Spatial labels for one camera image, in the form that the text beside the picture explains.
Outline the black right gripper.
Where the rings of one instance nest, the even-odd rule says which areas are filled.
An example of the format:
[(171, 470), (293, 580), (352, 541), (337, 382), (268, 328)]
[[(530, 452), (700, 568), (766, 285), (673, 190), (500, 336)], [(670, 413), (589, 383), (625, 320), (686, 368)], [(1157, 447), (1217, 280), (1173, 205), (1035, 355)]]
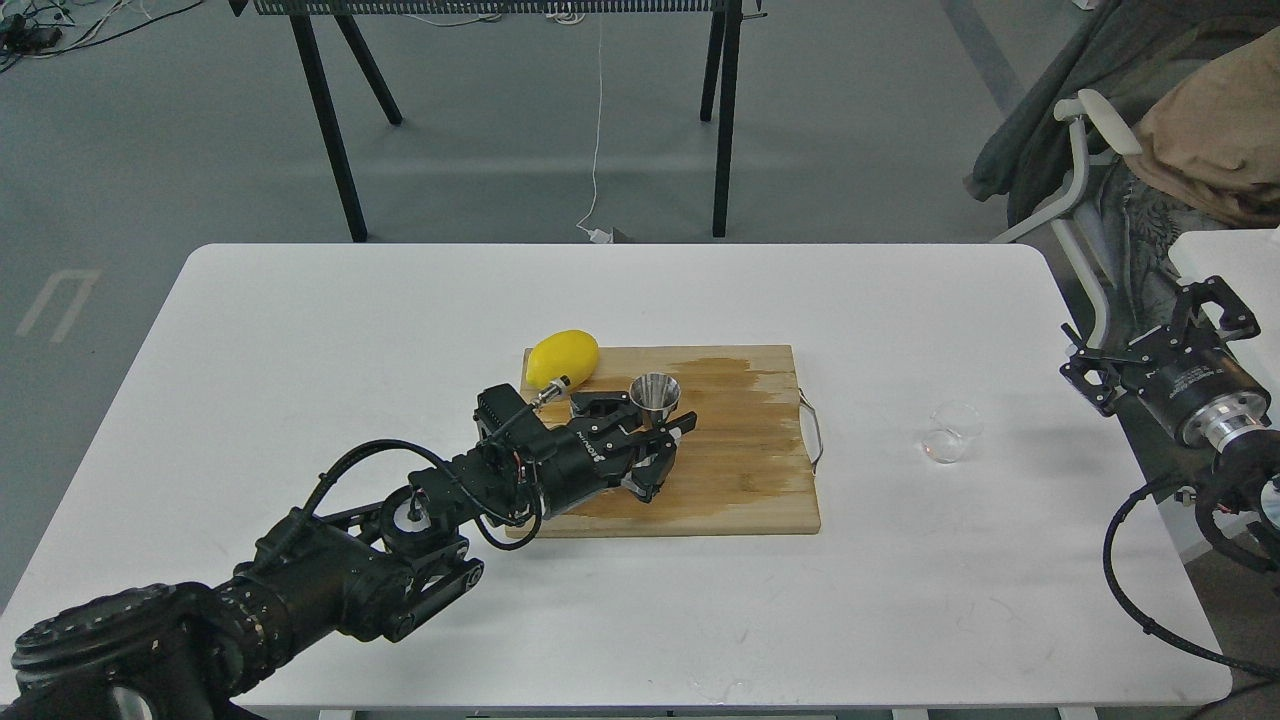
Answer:
[(1155, 329), (1165, 354), (1091, 348), (1062, 323), (1068, 360), (1059, 373), (1103, 418), (1123, 395), (1121, 370), (1151, 416), (1184, 448), (1226, 448), (1254, 430), (1271, 428), (1271, 396), (1225, 348), (1261, 333), (1260, 322), (1220, 275), (1180, 284)]

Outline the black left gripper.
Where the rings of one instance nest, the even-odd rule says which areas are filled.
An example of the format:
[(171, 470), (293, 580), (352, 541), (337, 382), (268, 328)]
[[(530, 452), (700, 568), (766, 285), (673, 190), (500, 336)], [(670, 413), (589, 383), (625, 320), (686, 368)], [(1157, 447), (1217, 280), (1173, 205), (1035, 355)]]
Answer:
[(534, 420), (531, 425), (538, 515), (557, 518), (616, 487), (650, 503), (675, 466), (681, 438), (696, 424), (698, 414), (690, 411), (646, 429), (627, 392), (572, 393), (567, 423), (548, 427)]

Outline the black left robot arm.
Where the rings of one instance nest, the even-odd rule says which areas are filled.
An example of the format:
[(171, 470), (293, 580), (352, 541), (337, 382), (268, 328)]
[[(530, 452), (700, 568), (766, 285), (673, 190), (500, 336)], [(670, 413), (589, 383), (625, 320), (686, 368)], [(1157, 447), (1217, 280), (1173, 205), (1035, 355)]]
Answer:
[(236, 698), (333, 632), (402, 641), (484, 573), (462, 527), (545, 521), (613, 488), (648, 503), (698, 424), (678, 383), (652, 373), (620, 392), (477, 396), (477, 443), (445, 460), (402, 439), (342, 455), (216, 587), (152, 584), (36, 623), (15, 641), (5, 719), (247, 719)]

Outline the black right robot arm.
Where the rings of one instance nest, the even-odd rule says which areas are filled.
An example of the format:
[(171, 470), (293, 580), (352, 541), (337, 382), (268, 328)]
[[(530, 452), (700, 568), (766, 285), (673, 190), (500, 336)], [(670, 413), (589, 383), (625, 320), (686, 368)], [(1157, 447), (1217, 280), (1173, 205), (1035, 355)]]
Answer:
[(1211, 465), (1193, 480), (1153, 480), (1133, 492), (1103, 536), (1105, 580), (1121, 609), (1146, 634), (1199, 659), (1267, 680), (1277, 669), (1207, 650), (1143, 612), (1124, 592), (1114, 568), (1119, 527), (1146, 497), (1190, 493), (1199, 533), (1210, 546), (1258, 574), (1277, 570), (1277, 429), (1268, 420), (1270, 392), (1234, 357), (1229, 345), (1261, 332), (1253, 311), (1221, 277), (1184, 284), (1171, 316), (1121, 350), (1091, 348), (1071, 336), (1061, 375), (1102, 416), (1134, 396), (1183, 448), (1211, 448)]

